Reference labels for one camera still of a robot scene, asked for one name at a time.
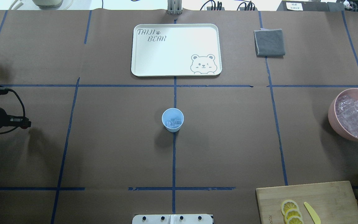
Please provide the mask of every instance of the white tray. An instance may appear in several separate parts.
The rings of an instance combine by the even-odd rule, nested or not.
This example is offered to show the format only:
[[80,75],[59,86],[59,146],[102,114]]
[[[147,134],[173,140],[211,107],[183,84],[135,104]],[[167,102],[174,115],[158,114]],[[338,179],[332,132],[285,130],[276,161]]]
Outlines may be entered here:
[[137,25],[131,71],[138,77],[219,75],[218,28],[214,24]]

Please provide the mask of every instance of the lemon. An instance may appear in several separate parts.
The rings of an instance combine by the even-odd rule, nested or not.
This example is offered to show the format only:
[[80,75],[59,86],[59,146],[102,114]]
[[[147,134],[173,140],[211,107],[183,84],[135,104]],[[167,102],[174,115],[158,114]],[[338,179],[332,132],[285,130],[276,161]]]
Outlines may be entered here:
[[287,224],[304,224],[303,219],[299,216],[291,216],[288,221]]
[[301,212],[297,208],[292,208],[285,212],[285,215],[284,215],[285,222],[287,222],[288,219],[290,219],[292,216],[298,216],[301,219],[303,218]]
[[296,202],[294,202],[293,200],[285,200],[283,201],[283,203],[281,204],[281,213],[284,216],[285,212],[289,209],[297,209],[299,210],[299,206]]

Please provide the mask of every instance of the knife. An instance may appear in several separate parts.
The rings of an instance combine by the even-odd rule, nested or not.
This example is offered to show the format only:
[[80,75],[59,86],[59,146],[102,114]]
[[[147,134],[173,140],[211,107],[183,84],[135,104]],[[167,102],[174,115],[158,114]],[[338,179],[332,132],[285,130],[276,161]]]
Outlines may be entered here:
[[320,217],[317,215],[316,211],[308,204],[307,202],[304,203],[307,211],[309,212],[311,218],[313,219],[314,224],[321,224]]

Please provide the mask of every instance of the bear face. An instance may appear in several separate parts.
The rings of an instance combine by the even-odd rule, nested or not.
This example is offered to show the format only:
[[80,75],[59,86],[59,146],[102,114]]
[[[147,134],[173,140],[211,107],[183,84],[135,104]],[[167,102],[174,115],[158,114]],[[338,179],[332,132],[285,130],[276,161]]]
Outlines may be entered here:
[[218,69],[214,61],[214,55],[207,55],[206,57],[193,55],[191,59],[193,60],[193,64],[190,66],[190,69],[194,72],[195,75],[215,74],[216,70]]

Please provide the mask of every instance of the pink bowl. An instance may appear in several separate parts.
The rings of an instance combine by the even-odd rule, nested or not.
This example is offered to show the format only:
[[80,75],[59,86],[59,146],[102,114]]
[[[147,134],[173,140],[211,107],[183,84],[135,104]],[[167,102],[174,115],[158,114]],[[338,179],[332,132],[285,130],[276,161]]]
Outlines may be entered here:
[[344,96],[344,95],[349,95],[350,97],[352,97],[353,99],[358,100],[358,88],[349,88],[346,89],[344,91],[342,91],[335,99],[334,101],[331,103],[331,106],[329,107],[328,110],[328,120],[329,123],[331,125],[331,127],[342,137],[344,137],[345,139],[349,139],[352,141],[357,141],[358,142],[358,138],[356,138],[355,136],[353,136],[352,134],[350,134],[350,132],[348,132],[343,126],[342,124],[339,122],[338,117],[337,117],[337,110],[335,109],[335,105],[337,104],[337,100],[339,97]]

